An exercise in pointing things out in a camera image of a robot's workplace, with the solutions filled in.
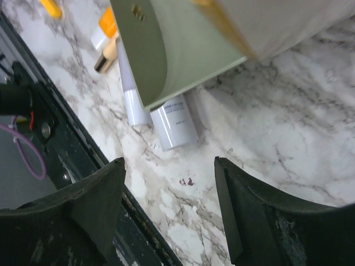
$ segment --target bottle label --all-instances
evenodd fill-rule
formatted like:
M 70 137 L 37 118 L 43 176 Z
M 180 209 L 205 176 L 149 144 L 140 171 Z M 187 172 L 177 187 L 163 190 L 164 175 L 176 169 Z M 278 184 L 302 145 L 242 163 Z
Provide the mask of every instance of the bottle label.
M 164 112 L 169 116 L 169 120 L 173 125 L 185 123 L 185 105 L 182 101 L 164 105 Z

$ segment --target marble countertop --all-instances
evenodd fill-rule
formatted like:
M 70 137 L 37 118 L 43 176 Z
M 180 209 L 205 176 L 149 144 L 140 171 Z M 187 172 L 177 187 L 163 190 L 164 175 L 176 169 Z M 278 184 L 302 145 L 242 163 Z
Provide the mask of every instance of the marble countertop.
M 229 265 L 215 156 L 295 196 L 355 201 L 355 19 L 262 63 L 246 62 L 186 94 L 199 142 L 162 152 L 151 126 L 127 123 L 119 68 L 94 69 L 89 36 L 108 0 L 38 0 L 2 9 L 183 265 Z

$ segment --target white cylindrical bottle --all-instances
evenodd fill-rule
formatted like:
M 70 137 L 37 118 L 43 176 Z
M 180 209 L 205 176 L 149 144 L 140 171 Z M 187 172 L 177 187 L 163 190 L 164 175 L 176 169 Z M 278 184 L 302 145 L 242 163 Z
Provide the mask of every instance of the white cylindrical bottle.
M 146 125 L 151 122 L 150 115 L 140 103 L 137 86 L 128 62 L 127 54 L 120 39 L 116 40 L 118 64 L 120 66 L 121 81 L 126 104 L 128 124 L 130 126 Z
M 190 144 L 199 138 L 182 94 L 168 100 L 150 115 L 163 151 Z

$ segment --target cosmetic product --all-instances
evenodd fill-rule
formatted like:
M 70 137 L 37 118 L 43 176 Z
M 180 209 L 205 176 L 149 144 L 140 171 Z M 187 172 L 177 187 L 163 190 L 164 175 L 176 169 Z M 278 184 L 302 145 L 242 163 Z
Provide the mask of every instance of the cosmetic product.
M 111 41 L 106 45 L 102 54 L 94 66 L 94 69 L 103 74 L 106 73 L 107 70 L 111 67 L 113 62 L 117 58 L 117 48 L 116 48 L 116 39 L 118 37 L 118 33 L 116 32 L 115 35 L 112 37 Z
M 150 113 L 163 151 L 193 143 L 198 135 L 183 94 Z
M 60 8 L 57 6 L 55 1 L 53 0 L 39 0 L 39 1 L 52 18 L 59 19 L 62 17 L 62 10 L 60 10 Z
M 91 36 L 91 42 L 95 49 L 98 51 L 103 50 L 117 31 L 115 18 L 110 6 L 100 18 L 99 24 Z
M 130 126 L 149 124 L 151 122 L 151 118 L 149 113 L 143 109 L 139 100 L 137 85 L 135 83 L 122 40 L 116 39 L 116 46 L 128 124 Z

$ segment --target sage green container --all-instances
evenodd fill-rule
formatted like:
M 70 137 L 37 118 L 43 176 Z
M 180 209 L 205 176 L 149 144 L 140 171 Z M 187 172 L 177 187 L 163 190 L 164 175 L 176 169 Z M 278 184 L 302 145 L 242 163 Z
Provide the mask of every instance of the sage green container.
M 110 0 L 147 111 L 246 57 L 190 0 Z

